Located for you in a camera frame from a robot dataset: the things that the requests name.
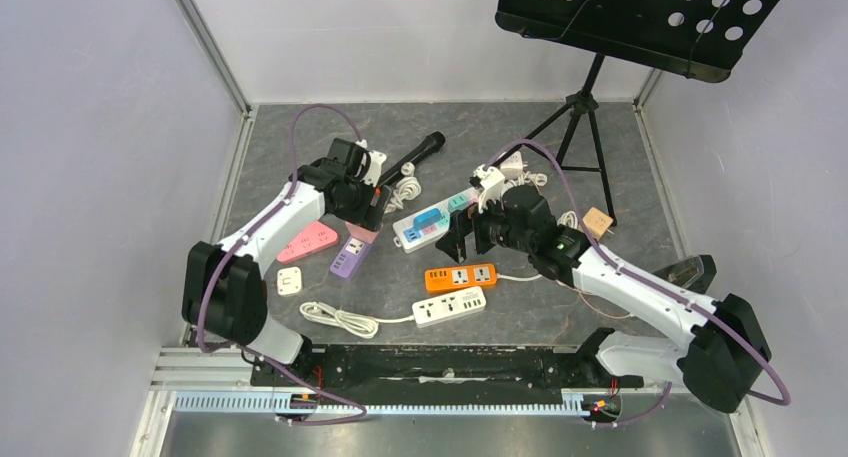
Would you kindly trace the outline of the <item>pink cube socket adapter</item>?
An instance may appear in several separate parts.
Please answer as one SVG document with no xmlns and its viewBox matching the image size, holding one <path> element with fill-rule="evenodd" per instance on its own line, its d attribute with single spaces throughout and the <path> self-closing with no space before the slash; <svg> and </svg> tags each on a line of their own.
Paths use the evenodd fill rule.
<svg viewBox="0 0 848 457">
<path fill-rule="evenodd" d="M 345 226 L 352 238 L 367 244 L 372 244 L 379 235 L 378 231 L 371 231 L 350 222 L 346 222 Z"/>
</svg>

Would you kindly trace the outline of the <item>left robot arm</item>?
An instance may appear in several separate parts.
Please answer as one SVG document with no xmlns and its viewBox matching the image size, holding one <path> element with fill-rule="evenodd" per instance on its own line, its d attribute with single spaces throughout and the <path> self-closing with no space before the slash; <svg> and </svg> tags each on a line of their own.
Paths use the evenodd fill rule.
<svg viewBox="0 0 848 457">
<path fill-rule="evenodd" d="M 189 251 L 181 316 L 200 334 L 211 332 L 276 361 L 290 385 L 314 370 L 303 351 L 308 340 L 268 310 L 265 273 L 278 254 L 325 215 L 367 231 L 382 225 L 389 190 L 378 182 L 384 153 L 360 142 L 335 139 L 327 155 L 300 166 L 258 215 L 216 244 L 200 241 Z"/>
</svg>

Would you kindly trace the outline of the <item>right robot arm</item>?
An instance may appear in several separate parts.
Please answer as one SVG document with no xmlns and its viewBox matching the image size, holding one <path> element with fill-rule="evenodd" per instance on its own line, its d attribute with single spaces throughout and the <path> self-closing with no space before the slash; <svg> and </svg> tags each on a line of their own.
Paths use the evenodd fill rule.
<svg viewBox="0 0 848 457">
<path fill-rule="evenodd" d="M 613 376 L 665 381 L 724 413 L 736 411 L 747 396 L 790 403 L 748 301 L 734 294 L 714 299 L 625 261 L 559 223 L 536 189 L 511 188 L 498 200 L 452 212 L 436 246 L 462 263 L 469 239 L 478 255 L 495 247 L 521 252 L 544 278 L 601 297 L 660 332 L 652 338 L 603 331 L 599 343 L 577 359 L 585 382 L 602 385 Z"/>
</svg>

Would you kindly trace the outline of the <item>teal usb charger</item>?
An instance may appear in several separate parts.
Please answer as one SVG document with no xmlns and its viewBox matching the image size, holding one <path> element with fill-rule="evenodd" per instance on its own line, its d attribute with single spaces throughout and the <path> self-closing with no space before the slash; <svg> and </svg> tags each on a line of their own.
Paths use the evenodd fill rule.
<svg viewBox="0 0 848 457">
<path fill-rule="evenodd" d="M 466 209 L 469 206 L 469 201 L 469 197 L 464 193 L 452 196 L 448 200 L 448 212 L 454 213 Z"/>
</svg>

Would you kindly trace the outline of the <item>blue plug adapter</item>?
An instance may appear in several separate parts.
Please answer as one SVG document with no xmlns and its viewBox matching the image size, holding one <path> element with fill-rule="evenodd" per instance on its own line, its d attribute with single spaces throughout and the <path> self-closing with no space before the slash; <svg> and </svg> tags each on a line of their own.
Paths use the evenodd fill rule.
<svg viewBox="0 0 848 457">
<path fill-rule="evenodd" d="M 437 224 L 441 219 L 442 212 L 440 208 L 429 208 L 413 217 L 413 227 L 416 229 L 424 229 Z"/>
</svg>

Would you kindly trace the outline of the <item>tan cube socket adapter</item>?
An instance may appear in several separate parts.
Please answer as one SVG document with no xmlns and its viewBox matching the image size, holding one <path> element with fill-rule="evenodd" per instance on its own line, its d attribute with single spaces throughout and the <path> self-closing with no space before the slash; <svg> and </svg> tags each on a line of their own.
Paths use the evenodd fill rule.
<svg viewBox="0 0 848 457">
<path fill-rule="evenodd" d="M 600 241 L 606 234 L 611 232 L 614 219 L 596 207 L 591 207 L 582 218 L 583 224 L 591 236 Z"/>
</svg>

